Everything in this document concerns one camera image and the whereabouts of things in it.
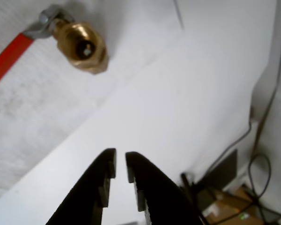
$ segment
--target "metal pipe fitting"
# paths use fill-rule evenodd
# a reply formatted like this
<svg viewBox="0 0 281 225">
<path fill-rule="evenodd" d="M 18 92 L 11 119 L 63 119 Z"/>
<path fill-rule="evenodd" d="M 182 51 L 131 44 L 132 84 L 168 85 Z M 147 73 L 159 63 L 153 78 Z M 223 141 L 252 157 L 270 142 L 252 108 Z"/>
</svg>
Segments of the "metal pipe fitting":
<svg viewBox="0 0 281 225">
<path fill-rule="evenodd" d="M 57 46 L 76 68 L 98 74 L 108 67 L 108 53 L 101 35 L 86 22 L 56 18 L 50 30 Z"/>
</svg>

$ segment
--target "black wire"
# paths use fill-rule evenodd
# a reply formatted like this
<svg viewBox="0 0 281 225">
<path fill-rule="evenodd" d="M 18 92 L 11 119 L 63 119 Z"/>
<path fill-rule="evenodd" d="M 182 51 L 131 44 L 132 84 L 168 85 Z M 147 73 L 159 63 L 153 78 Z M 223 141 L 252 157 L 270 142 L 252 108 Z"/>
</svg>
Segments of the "black wire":
<svg viewBox="0 0 281 225">
<path fill-rule="evenodd" d="M 249 129 L 237 140 L 235 140 L 232 144 L 230 144 L 224 151 L 223 153 L 211 164 L 211 166 L 207 169 L 207 171 L 205 172 L 204 176 L 208 175 L 212 169 L 214 168 L 214 166 L 221 160 L 221 158 L 223 158 L 223 156 L 234 146 L 236 145 L 238 142 L 240 142 L 242 139 L 244 139 L 251 131 L 252 126 L 251 126 L 251 122 L 249 121 Z"/>
<path fill-rule="evenodd" d="M 255 146 L 257 146 L 257 144 L 259 142 L 259 139 L 260 139 L 263 127 L 265 125 L 266 119 L 267 119 L 268 114 L 270 112 L 270 109 L 272 107 L 272 104 L 273 104 L 273 101 L 274 101 L 274 98 L 276 96 L 276 92 L 277 92 L 277 89 L 278 89 L 280 78 L 281 78 L 281 55 L 280 55 L 280 62 L 279 62 L 279 68 L 278 68 L 278 75 L 277 75 L 276 85 L 274 87 L 274 90 L 273 90 L 272 96 L 270 98 L 270 101 L 269 101 L 268 105 L 266 106 L 266 110 L 265 110 L 265 112 L 263 114 L 263 117 L 261 118 L 261 121 L 259 122 L 259 127 L 258 127 L 257 134 L 256 134 Z"/>
<path fill-rule="evenodd" d="M 255 186 L 254 186 L 254 182 L 253 182 L 253 178 L 252 178 L 252 173 L 251 173 L 251 166 L 252 166 L 253 162 L 254 162 L 258 157 L 263 157 L 263 158 L 266 160 L 267 165 L 268 165 L 268 177 L 267 177 L 266 185 L 265 185 L 265 187 L 263 188 L 262 192 L 261 192 L 259 195 L 256 193 L 256 189 L 255 189 Z M 264 222 L 265 224 L 267 224 L 266 218 L 265 218 L 264 213 L 263 213 L 263 210 L 262 210 L 262 206 L 261 206 L 261 204 L 259 203 L 259 199 L 260 199 L 260 198 L 263 196 L 263 194 L 266 192 L 266 189 L 267 189 L 267 187 L 268 187 L 268 184 L 269 184 L 269 182 L 270 182 L 270 180 L 271 180 L 271 176 L 272 176 L 272 167 L 271 167 L 271 162 L 270 162 L 268 156 L 265 155 L 265 154 L 263 154 L 263 153 L 258 153 L 258 154 L 256 154 L 256 155 L 254 155 L 254 156 L 251 158 L 250 163 L 249 163 L 249 166 L 248 166 L 248 174 L 249 174 L 249 179 L 250 179 L 252 191 L 253 191 L 253 193 L 254 193 L 254 195 L 255 195 L 255 199 L 253 200 L 253 202 L 252 202 L 251 204 L 249 204 L 247 207 L 245 207 L 243 210 L 241 210 L 239 213 L 237 213 L 237 214 L 235 214 L 235 215 L 232 215 L 232 216 L 230 216 L 230 217 L 227 217 L 227 218 L 225 218 L 225 219 L 222 219 L 222 220 L 220 220 L 219 222 L 216 222 L 216 223 L 211 224 L 211 225 L 218 225 L 218 224 L 221 224 L 221 223 L 223 223 L 223 222 L 226 222 L 226 221 L 228 221 L 228 220 L 230 220 L 230 219 L 232 219 L 232 218 L 234 218 L 234 217 L 237 217 L 237 216 L 239 216 L 241 213 L 243 213 L 244 211 L 246 211 L 247 209 L 249 209 L 249 208 L 250 208 L 251 206 L 253 206 L 253 205 L 257 205 L 257 206 L 258 206 L 258 209 L 259 209 L 259 211 L 260 211 L 262 220 L 263 220 L 263 222 Z"/>
<path fill-rule="evenodd" d="M 253 162 L 258 158 L 258 157 L 262 157 L 266 160 L 267 162 L 267 167 L 268 167 L 268 178 L 267 178 L 267 181 L 266 181 L 266 185 L 265 187 L 263 188 L 262 192 L 258 195 L 256 193 L 256 189 L 255 189 L 255 186 L 254 186 L 254 182 L 253 182 L 253 178 L 252 178 L 252 173 L 251 173 L 251 166 L 253 164 Z M 262 220 L 265 224 L 267 224 L 266 222 L 266 218 L 264 216 L 264 213 L 263 213 L 263 210 L 262 210 L 262 207 L 259 203 L 259 199 L 262 197 L 262 195 L 266 192 L 266 189 L 267 189 L 267 186 L 271 180 L 271 176 L 272 176 L 272 167 L 271 167 L 271 162 L 269 160 L 269 158 L 267 157 L 267 155 L 263 154 L 263 153 L 258 153 L 256 155 L 254 155 L 249 163 L 249 167 L 248 167 L 248 173 L 249 173 L 249 179 L 250 179 L 250 183 L 251 183 L 251 187 L 252 187 L 252 191 L 255 195 L 255 198 L 256 198 L 256 204 L 259 208 L 259 211 L 260 211 L 260 214 L 261 214 L 261 217 L 262 217 Z"/>
</svg>

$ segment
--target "cardboard box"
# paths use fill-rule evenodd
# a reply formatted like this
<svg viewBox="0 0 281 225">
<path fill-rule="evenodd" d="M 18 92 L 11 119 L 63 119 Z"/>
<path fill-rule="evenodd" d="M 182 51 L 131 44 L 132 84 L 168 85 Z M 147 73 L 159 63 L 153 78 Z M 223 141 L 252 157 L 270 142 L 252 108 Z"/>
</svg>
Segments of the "cardboard box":
<svg viewBox="0 0 281 225">
<path fill-rule="evenodd" d="M 212 205 L 212 213 L 210 213 L 206 219 L 210 224 L 220 222 L 223 219 L 231 217 L 241 210 L 245 209 L 251 204 L 250 197 L 240 188 L 235 195 L 239 198 L 235 198 L 229 194 L 215 191 L 216 198 L 218 199 Z M 256 218 L 257 207 L 251 206 L 248 210 L 235 216 L 221 225 L 263 225 L 263 221 Z"/>
</svg>

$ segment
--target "textured wall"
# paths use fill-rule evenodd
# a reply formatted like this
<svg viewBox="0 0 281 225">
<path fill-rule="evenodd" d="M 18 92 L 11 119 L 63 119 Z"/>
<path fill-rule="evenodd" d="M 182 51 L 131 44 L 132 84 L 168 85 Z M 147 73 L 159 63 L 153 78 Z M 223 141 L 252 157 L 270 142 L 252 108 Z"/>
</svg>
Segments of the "textured wall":
<svg viewBox="0 0 281 225">
<path fill-rule="evenodd" d="M 50 38 L 11 68 L 0 81 L 0 196 L 181 34 L 171 0 L 0 0 L 0 52 L 52 3 L 103 34 L 110 66 L 79 71 Z"/>
</svg>

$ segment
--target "white wall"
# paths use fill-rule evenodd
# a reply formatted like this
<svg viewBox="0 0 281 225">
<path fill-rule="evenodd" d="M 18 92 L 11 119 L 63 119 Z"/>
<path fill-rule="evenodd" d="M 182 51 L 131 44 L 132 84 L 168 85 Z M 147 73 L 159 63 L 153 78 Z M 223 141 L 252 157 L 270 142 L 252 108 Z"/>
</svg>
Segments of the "white wall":
<svg viewBox="0 0 281 225">
<path fill-rule="evenodd" d="M 116 147 L 104 225 L 143 220 L 124 153 L 138 151 L 174 181 L 204 171 L 248 128 L 251 92 L 266 67 L 276 1 L 180 0 L 180 38 L 118 90 L 0 198 L 0 225 L 43 225 L 91 161 Z"/>
</svg>

